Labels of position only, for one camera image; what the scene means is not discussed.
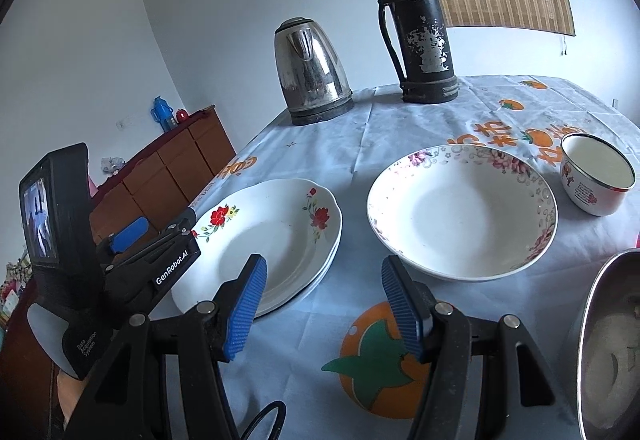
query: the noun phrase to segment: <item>electrical outlet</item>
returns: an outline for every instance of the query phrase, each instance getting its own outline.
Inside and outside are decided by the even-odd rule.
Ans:
[[[120,119],[116,121],[116,128],[120,131],[126,130],[126,128],[129,128],[130,125],[131,125],[131,117],[129,117],[128,115],[127,117],[124,117],[124,119]]]

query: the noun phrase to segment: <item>black thermos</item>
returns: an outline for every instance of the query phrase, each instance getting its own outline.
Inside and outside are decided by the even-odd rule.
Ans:
[[[396,25],[406,76],[386,30],[386,6]],[[402,100],[435,104],[458,96],[440,0],[378,0],[378,21],[398,73]]]

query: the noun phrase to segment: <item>white wall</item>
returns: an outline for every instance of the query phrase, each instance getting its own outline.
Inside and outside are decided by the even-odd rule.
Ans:
[[[233,145],[244,146],[285,106],[273,31],[308,16],[328,34],[354,89],[397,82],[377,23],[376,0],[144,0],[156,39],[190,110],[215,103]],[[458,75],[564,77],[640,122],[640,14],[632,0],[571,0],[576,38],[561,56],[557,34],[449,29]]]
[[[161,133],[153,98],[182,104],[142,0],[15,0],[0,24],[0,280],[22,253],[18,183],[52,149],[129,159]],[[130,117],[124,131],[116,121]]]

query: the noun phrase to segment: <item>tablecloth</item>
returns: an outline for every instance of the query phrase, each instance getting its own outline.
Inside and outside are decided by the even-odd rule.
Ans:
[[[385,302],[380,264],[389,252],[369,227],[366,197],[386,166],[439,144],[493,146],[535,167],[558,201],[558,231],[547,253],[513,276],[484,283],[442,281],[415,271],[412,276],[466,315],[492,320],[518,315],[559,372],[562,342],[597,270],[606,258],[634,247],[640,229],[638,190],[603,218],[569,200],[559,179],[559,141],[566,133],[588,131],[620,149],[638,169],[640,130],[560,78],[459,80],[458,98],[441,105],[404,104],[392,86],[354,93],[354,109],[332,121],[294,127],[284,112],[194,200],[200,216],[225,196],[258,182],[308,178],[335,194],[344,216],[340,246],[320,285],[303,301],[257,320],[244,351],[222,366],[241,430],[267,403],[282,400],[287,404],[283,440],[406,437],[411,422],[403,417],[415,409],[426,372],[404,352],[390,354],[396,356],[393,366],[353,367],[335,359],[366,356],[359,350],[362,337],[375,330],[366,344],[389,352],[398,348],[388,308],[380,305]],[[464,242],[461,236],[461,247]],[[373,326],[380,322],[386,330]],[[266,430],[254,435],[266,438]],[[547,438],[555,438],[552,430]]]

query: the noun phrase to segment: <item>stainless steel kettle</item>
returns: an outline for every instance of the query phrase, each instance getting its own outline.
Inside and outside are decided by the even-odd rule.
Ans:
[[[353,108],[351,89],[324,30],[291,18],[275,32],[278,78],[296,126],[328,121]]]

